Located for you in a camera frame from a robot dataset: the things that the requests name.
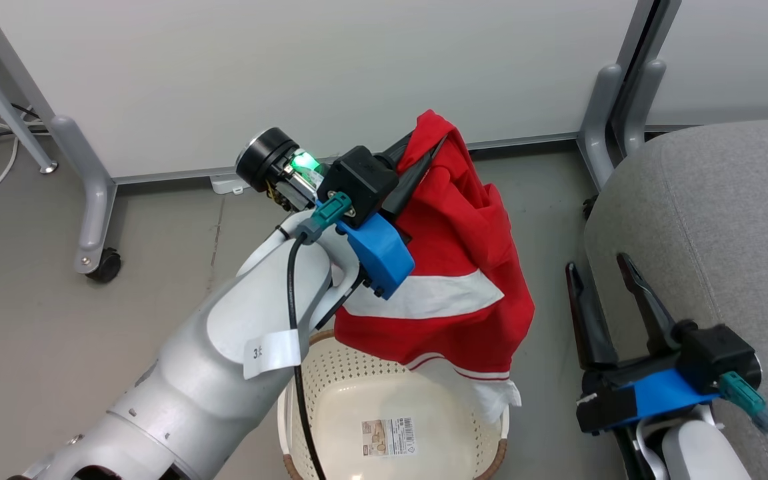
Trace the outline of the grey partition upright post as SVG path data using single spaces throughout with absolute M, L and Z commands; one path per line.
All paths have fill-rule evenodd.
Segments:
M 682 2 L 683 0 L 637 1 L 619 56 L 627 61 L 625 76 L 610 116 L 611 127 L 619 146 L 623 142 L 621 116 L 627 109 L 632 87 L 640 76 L 642 66 L 653 59 L 660 59 L 659 54 Z

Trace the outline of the red garment with white stripe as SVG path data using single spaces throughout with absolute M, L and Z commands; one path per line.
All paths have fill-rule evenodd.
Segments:
M 400 173 L 435 154 L 397 219 L 415 268 L 390 299 L 360 288 L 335 314 L 341 343 L 450 389 L 484 422 L 521 406 L 511 367 L 535 306 L 497 188 L 450 121 L 419 115 Z

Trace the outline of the grey partition foot with caster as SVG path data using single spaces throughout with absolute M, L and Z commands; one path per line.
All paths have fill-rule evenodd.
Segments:
M 118 185 L 113 182 L 74 119 L 56 115 L 48 127 L 62 154 L 76 170 L 85 192 L 85 207 L 74 259 L 76 272 L 85 276 L 97 268 L 103 249 L 110 248 L 105 245 L 105 240 Z

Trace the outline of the black caster wheel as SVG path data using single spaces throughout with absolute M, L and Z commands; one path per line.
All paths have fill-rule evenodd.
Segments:
M 104 248 L 101 252 L 101 257 L 98 262 L 97 268 L 90 273 L 86 273 L 85 276 L 95 283 L 100 285 L 106 285 L 112 280 L 116 279 L 119 275 L 122 267 L 122 259 L 118 250 L 115 248 Z

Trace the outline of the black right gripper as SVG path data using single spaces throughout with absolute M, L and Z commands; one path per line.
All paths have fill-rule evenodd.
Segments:
M 568 301 L 579 367 L 583 371 L 576 416 L 580 431 L 592 435 L 632 425 L 646 417 L 664 419 L 681 412 L 680 407 L 657 409 L 655 400 L 646 400 L 646 394 L 661 392 L 661 387 L 644 388 L 640 393 L 636 390 L 646 377 L 674 369 L 679 356 L 669 354 L 678 350 L 679 344 L 673 339 L 673 317 L 631 256 L 619 253 L 616 260 L 625 288 L 633 295 L 646 328 L 648 352 L 668 356 L 618 363 L 595 287 L 583 279 L 575 263 L 566 264 Z

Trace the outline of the white wall bracket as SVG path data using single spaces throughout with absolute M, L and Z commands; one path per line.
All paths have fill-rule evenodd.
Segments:
M 250 189 L 250 185 L 234 173 L 211 175 L 209 180 L 213 192 L 217 195 L 241 195 Z

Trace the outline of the printed label sticker in basket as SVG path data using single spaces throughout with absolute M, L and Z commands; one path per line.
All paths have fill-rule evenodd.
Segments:
M 362 421 L 362 455 L 364 457 L 417 455 L 414 423 L 412 417 Z

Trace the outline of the grey fabric sofa seat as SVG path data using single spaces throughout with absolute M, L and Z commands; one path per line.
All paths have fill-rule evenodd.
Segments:
M 755 349 L 768 402 L 768 121 L 646 142 L 601 189 L 584 241 L 619 358 L 648 353 L 616 260 L 625 253 L 674 320 L 726 324 Z

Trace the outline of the cream plastic laundry basket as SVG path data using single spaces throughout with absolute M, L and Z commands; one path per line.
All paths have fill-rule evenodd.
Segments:
M 484 422 L 466 401 L 402 365 L 317 332 L 304 360 L 307 414 L 327 480 L 493 480 L 508 450 L 509 414 Z M 417 455 L 364 457 L 361 422 L 412 417 Z M 277 402 L 291 480 L 317 480 L 301 429 L 295 385 Z

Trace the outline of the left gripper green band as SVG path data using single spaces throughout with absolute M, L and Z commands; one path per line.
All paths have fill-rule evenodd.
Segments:
M 405 152 L 413 131 L 393 145 L 373 155 L 375 172 L 397 172 L 407 164 Z M 442 137 L 433 148 L 399 174 L 399 183 L 381 206 L 384 218 L 399 218 L 423 181 L 433 160 L 446 140 Z M 289 212 L 313 209 L 317 189 L 328 173 L 329 166 L 319 162 L 307 150 L 290 139 L 280 128 L 269 128 L 250 140 L 238 155 L 235 173 L 256 192 L 265 193 L 275 204 Z

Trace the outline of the grey curved partition foot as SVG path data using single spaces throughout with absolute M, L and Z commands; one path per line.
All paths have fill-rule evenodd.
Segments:
M 667 64 L 661 59 L 653 59 L 640 69 L 640 76 L 629 95 L 627 109 L 621 116 L 624 156 L 630 155 L 645 143 L 644 128 L 665 70 Z
M 597 191 L 603 189 L 615 170 L 607 148 L 606 128 L 621 91 L 623 77 L 621 65 L 610 64 L 600 69 L 576 138 L 580 155 Z

